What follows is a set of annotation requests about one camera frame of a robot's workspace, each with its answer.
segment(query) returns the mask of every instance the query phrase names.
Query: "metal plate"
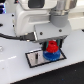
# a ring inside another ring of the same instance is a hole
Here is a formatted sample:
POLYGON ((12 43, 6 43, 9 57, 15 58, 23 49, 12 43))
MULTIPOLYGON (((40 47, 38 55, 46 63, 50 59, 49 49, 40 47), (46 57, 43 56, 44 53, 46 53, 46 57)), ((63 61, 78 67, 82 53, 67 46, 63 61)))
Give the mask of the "metal plate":
MULTIPOLYGON (((42 50, 26 53, 26 57, 27 57, 28 64, 29 64, 30 68, 41 66, 41 65, 53 62, 53 61, 46 60, 43 57, 43 51, 42 50)), ((66 57, 63 54, 63 52, 61 51, 60 58, 56 61, 60 61, 60 60, 64 60, 64 59, 66 59, 66 57)))

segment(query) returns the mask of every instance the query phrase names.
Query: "black mat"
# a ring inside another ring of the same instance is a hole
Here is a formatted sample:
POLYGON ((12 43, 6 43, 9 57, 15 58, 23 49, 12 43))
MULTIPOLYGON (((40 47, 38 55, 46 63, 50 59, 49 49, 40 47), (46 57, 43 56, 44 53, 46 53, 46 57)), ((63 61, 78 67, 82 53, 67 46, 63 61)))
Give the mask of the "black mat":
POLYGON ((84 84, 84 62, 13 84, 84 84))

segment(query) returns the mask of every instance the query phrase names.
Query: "red object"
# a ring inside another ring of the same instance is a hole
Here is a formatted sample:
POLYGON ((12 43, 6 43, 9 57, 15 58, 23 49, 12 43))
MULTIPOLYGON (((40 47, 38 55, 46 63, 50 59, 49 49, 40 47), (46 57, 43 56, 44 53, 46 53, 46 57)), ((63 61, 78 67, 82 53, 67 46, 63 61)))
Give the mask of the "red object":
POLYGON ((46 51, 49 52, 49 53, 57 52, 58 51, 58 46, 57 46, 56 41, 49 41, 46 51))

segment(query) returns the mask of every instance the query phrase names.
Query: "black cable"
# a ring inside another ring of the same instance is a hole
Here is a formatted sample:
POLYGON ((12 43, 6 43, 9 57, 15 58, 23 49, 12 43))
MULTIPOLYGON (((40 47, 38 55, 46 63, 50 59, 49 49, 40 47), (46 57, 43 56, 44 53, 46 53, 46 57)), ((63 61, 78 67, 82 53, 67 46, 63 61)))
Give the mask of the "black cable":
POLYGON ((13 39, 13 40, 21 40, 21 41, 35 41, 35 36, 34 32, 28 33, 28 35, 23 35, 20 37, 13 37, 13 36, 8 36, 0 33, 0 37, 5 38, 5 39, 13 39))
POLYGON ((0 33, 0 37, 6 38, 6 39, 14 39, 14 40, 20 40, 20 37, 13 37, 13 36, 8 36, 0 33))

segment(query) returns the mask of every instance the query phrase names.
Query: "blue object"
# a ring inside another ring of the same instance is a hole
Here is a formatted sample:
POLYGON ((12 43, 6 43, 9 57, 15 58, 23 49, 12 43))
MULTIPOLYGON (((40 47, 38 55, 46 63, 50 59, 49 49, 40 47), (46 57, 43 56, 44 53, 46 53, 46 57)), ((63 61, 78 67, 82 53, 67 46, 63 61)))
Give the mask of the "blue object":
POLYGON ((43 52, 43 56, 46 60, 49 60, 49 61, 56 61, 60 58, 60 50, 58 50, 57 52, 55 53, 49 53, 47 51, 44 51, 43 52))

